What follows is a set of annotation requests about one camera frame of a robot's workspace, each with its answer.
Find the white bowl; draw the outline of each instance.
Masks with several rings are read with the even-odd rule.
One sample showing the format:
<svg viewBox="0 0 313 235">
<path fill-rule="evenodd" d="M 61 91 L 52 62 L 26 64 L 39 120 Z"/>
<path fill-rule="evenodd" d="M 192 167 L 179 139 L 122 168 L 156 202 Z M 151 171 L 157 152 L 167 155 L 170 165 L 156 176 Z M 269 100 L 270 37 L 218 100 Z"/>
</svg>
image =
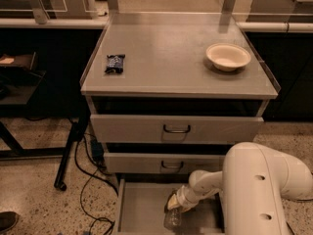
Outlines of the white bowl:
<svg viewBox="0 0 313 235">
<path fill-rule="evenodd" d="M 206 56 L 222 71 L 234 71 L 251 61 L 250 53 L 231 43 L 216 43 L 206 49 Z"/>
</svg>

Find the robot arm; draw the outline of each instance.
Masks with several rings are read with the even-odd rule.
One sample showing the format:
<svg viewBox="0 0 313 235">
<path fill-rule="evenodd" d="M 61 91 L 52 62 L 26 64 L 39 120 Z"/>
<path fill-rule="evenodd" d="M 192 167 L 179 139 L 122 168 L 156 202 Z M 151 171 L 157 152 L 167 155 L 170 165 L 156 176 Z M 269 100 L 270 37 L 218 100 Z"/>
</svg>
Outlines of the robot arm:
<svg viewBox="0 0 313 235">
<path fill-rule="evenodd" d="M 310 194 L 313 179 L 299 159 L 254 143 L 240 143 L 227 153 L 223 171 L 194 171 L 189 185 L 173 195 L 169 210 L 194 207 L 222 190 L 227 235 L 288 235 L 281 198 Z"/>
</svg>

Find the terrazzo floor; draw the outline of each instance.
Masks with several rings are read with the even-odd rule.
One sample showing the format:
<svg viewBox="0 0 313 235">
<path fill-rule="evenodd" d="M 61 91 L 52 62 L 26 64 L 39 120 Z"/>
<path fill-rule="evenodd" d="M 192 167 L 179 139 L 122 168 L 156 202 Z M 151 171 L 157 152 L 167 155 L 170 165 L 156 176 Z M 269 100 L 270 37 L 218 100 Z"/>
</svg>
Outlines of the terrazzo floor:
<svg viewBox="0 0 313 235">
<path fill-rule="evenodd" d="M 65 144 L 70 125 L 67 119 L 28 121 L 22 118 L 1 119 L 26 148 Z M 87 148 L 92 138 L 86 130 Z M 265 122 L 254 142 L 292 154 L 313 170 L 313 123 Z M 65 192 L 54 188 L 59 158 L 0 161 L 0 211 L 15 211 L 20 215 L 18 224 L 7 235 L 51 234 L 85 235 L 95 216 L 114 220 L 116 194 L 104 182 L 91 179 L 82 173 L 74 162 L 76 143 L 73 145 L 67 166 Z M 0 142 L 0 150 L 6 149 Z M 86 156 L 84 142 L 77 149 L 78 163 L 94 173 L 96 168 Z M 111 179 L 99 171 L 97 175 Z M 288 223 L 296 235 L 313 234 L 313 202 L 295 203 L 283 200 Z M 104 234 L 110 227 L 97 221 L 92 234 Z"/>
</svg>

